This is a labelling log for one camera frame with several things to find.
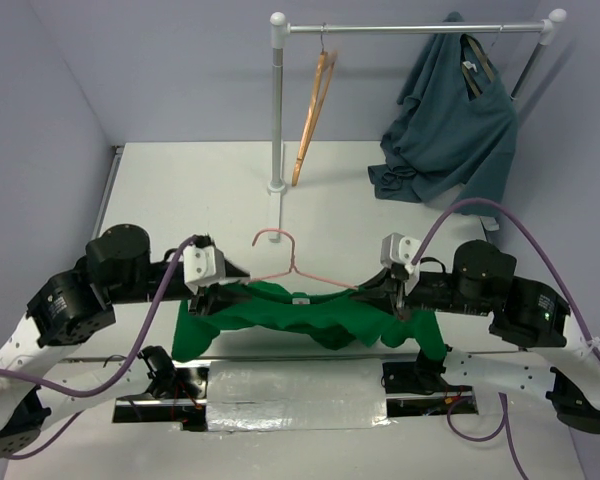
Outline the green t shirt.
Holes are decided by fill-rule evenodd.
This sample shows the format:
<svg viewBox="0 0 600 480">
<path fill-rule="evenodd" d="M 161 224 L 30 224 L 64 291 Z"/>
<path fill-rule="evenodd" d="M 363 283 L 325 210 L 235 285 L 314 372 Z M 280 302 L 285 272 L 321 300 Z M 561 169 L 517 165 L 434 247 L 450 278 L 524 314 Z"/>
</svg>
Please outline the green t shirt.
<svg viewBox="0 0 600 480">
<path fill-rule="evenodd" d="M 415 340 L 432 361 L 446 356 L 446 346 L 432 311 L 415 311 L 399 320 L 392 310 L 378 310 L 353 301 L 354 290 L 332 294 L 290 293 L 271 282 L 245 285 L 252 299 L 210 316 L 199 315 L 199 295 L 180 303 L 171 356 L 178 362 L 200 357 L 221 333 L 254 327 L 301 334 L 328 350 L 341 350 L 357 341 L 366 347 L 381 342 L 397 348 Z"/>
</svg>

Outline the pink wire hanger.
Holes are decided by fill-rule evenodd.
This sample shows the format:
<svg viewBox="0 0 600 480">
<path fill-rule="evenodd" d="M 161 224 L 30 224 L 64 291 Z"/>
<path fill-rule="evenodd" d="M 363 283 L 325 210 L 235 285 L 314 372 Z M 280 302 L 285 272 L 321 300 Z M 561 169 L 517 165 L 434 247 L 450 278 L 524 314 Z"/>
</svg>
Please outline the pink wire hanger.
<svg viewBox="0 0 600 480">
<path fill-rule="evenodd" d="M 251 246 L 255 247 L 257 245 L 257 243 L 259 242 L 260 237 L 264 234 L 269 234 L 269 233 L 276 233 L 281 237 L 285 237 L 289 241 L 290 251 L 289 251 L 288 267 L 286 270 L 278 272 L 278 273 L 265 275 L 265 276 L 261 276 L 261 277 L 251 277 L 249 280 L 250 283 L 264 282 L 264 281 L 279 279 L 279 278 L 283 278 L 283 277 L 295 274 L 295 275 L 298 275 L 298 276 L 306 278 L 306 279 L 318 281 L 318 282 L 328 284 L 328 285 L 337 286 L 337 287 L 340 287 L 343 289 L 348 289 L 348 290 L 357 290 L 358 289 L 358 286 L 356 286 L 356 285 L 347 284 L 347 283 L 340 282 L 340 281 L 335 281 L 332 279 L 320 277 L 320 276 L 317 276 L 314 274 L 310 274 L 310 273 L 301 271 L 298 268 L 297 261 L 296 261 L 296 246 L 297 246 L 296 240 L 295 240 L 294 236 L 286 230 L 283 230 L 281 228 L 272 228 L 272 227 L 260 229 L 259 231 L 257 231 L 255 233 L 255 235 L 251 241 Z"/>
</svg>

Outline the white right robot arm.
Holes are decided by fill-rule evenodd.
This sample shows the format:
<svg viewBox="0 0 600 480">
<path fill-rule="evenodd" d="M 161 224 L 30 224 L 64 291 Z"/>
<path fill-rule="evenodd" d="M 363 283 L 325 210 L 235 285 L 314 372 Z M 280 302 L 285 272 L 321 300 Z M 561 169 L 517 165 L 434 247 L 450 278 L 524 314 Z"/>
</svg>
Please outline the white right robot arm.
<svg viewBox="0 0 600 480">
<path fill-rule="evenodd" d="M 438 272 L 421 273 L 412 265 L 419 247 L 412 238 L 389 235 L 382 271 L 344 297 L 347 307 L 363 312 L 364 326 L 375 313 L 392 319 L 384 343 L 406 337 L 420 347 L 415 361 L 385 368 L 387 391 L 430 395 L 480 384 L 518 390 L 550 402 L 563 424 L 600 434 L 600 347 L 586 337 L 575 307 L 550 286 L 515 276 L 515 258 L 485 241 L 462 244 L 452 269 Z M 490 334 L 547 364 L 519 366 L 447 346 L 437 312 L 492 315 Z"/>
</svg>

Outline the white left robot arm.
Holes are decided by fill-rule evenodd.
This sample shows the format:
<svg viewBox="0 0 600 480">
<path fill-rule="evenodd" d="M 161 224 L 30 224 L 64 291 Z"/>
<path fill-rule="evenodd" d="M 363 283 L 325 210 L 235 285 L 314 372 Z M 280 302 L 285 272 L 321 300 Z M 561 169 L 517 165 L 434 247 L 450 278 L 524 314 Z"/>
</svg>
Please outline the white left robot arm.
<svg viewBox="0 0 600 480">
<path fill-rule="evenodd" d="M 182 392 L 174 360 L 163 347 L 144 343 L 158 306 L 193 300 L 209 308 L 207 292 L 250 278 L 207 235 L 186 239 L 160 262 L 151 260 L 149 234 L 136 225 L 116 225 L 90 241 L 72 269 L 52 276 L 33 296 L 0 348 L 0 458 L 27 458 L 26 448 L 45 429 L 110 399 Z M 47 379 L 58 363 L 115 323 L 115 306 L 144 302 L 150 307 L 129 353 L 95 372 Z"/>
</svg>

